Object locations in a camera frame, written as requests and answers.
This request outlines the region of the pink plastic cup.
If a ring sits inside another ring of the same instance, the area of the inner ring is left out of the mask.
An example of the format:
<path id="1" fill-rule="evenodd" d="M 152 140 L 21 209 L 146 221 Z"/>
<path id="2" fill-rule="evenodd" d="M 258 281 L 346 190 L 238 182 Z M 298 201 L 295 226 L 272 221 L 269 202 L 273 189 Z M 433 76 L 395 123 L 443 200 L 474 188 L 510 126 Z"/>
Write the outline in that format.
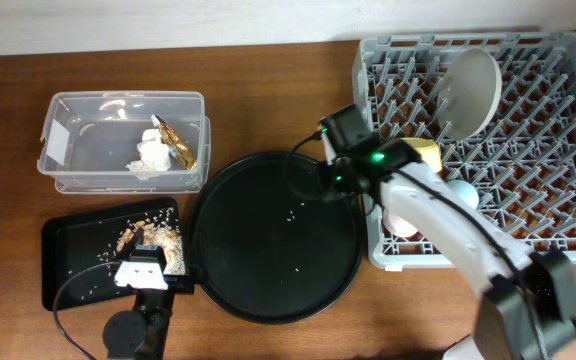
<path id="1" fill-rule="evenodd" d="M 387 209 L 383 210 L 382 222 L 388 232 L 396 237 L 407 238 L 414 236 L 418 232 L 415 226 Z"/>

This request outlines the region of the white napkin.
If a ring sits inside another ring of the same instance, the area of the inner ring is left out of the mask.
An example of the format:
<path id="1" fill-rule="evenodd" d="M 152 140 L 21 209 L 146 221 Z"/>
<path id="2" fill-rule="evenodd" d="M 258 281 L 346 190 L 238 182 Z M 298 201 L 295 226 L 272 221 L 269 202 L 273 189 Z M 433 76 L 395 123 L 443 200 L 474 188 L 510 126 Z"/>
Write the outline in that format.
<path id="1" fill-rule="evenodd" d="M 136 148 L 140 159 L 126 165 L 129 171 L 167 171 L 171 168 L 169 146 L 162 141 L 157 128 L 145 130 Z"/>

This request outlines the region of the yellow bowl with food scraps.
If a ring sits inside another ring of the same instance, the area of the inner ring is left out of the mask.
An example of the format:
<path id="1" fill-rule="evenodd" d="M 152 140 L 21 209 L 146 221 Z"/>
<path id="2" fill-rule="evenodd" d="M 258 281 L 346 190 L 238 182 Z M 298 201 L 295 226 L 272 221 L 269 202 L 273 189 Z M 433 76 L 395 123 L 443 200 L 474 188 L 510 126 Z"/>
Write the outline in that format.
<path id="1" fill-rule="evenodd" d="M 441 150 L 436 142 L 424 138 L 402 138 L 402 141 L 412 149 L 411 165 L 406 165 L 405 170 L 417 168 L 423 162 L 434 174 L 442 171 Z"/>

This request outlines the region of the brown gold snack wrapper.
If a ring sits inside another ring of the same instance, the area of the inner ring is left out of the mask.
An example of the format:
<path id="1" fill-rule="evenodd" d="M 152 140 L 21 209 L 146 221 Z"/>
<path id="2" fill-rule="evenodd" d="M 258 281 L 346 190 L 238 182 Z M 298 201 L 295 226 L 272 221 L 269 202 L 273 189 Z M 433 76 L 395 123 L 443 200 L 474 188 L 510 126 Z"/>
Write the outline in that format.
<path id="1" fill-rule="evenodd" d="M 186 170 L 193 170 L 196 166 L 196 157 L 184 140 L 160 116 L 153 114 L 151 121 L 159 131 L 161 141 L 169 146 L 173 158 Z"/>

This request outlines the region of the blue plastic cup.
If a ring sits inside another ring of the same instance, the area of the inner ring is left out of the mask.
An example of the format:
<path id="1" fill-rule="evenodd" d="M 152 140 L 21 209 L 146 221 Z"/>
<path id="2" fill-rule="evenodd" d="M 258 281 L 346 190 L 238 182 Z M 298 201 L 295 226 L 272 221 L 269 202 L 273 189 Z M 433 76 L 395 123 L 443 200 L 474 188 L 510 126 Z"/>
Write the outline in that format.
<path id="1" fill-rule="evenodd" d="M 451 180 L 446 185 L 471 208 L 478 207 L 480 197 L 473 185 L 463 180 Z"/>

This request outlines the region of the grey round plate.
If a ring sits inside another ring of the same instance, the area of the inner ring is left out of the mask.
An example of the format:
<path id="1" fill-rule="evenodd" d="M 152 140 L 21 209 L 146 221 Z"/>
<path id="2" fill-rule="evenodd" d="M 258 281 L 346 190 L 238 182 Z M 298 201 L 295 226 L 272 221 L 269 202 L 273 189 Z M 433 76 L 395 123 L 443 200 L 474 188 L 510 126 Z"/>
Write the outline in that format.
<path id="1" fill-rule="evenodd" d="M 479 134 L 492 120 L 501 99 L 497 61 L 481 48 L 464 51 L 448 67 L 437 101 L 444 108 L 438 122 L 453 140 Z"/>

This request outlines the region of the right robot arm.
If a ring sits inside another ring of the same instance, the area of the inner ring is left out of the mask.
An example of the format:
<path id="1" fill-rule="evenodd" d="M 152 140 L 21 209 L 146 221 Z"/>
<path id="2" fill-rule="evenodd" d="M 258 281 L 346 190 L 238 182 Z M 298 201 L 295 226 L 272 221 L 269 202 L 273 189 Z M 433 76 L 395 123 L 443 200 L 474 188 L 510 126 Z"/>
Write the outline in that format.
<path id="1" fill-rule="evenodd" d="M 561 251 L 514 239 L 460 199 L 406 141 L 387 142 L 349 105 L 319 122 L 324 184 L 403 218 L 479 297 L 471 334 L 428 359 L 550 359 L 576 340 L 576 276 Z"/>

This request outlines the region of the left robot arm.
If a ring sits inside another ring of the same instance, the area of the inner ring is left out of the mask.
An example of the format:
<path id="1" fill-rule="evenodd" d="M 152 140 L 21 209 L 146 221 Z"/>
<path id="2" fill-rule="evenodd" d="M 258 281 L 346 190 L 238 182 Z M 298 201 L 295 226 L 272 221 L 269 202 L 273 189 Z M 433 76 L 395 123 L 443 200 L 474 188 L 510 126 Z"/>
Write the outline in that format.
<path id="1" fill-rule="evenodd" d="M 134 305 L 106 322 L 102 341 L 108 359 L 161 359 L 165 352 L 175 296 L 193 294 L 194 284 L 185 264 L 182 237 L 168 228 L 138 227 L 119 241 L 109 261 L 69 275 L 55 288 L 44 290 L 45 308 L 52 313 L 58 333 L 87 359 L 94 356 L 77 343 L 59 318 L 62 297 L 78 279 L 105 269 L 117 288 L 135 294 Z"/>

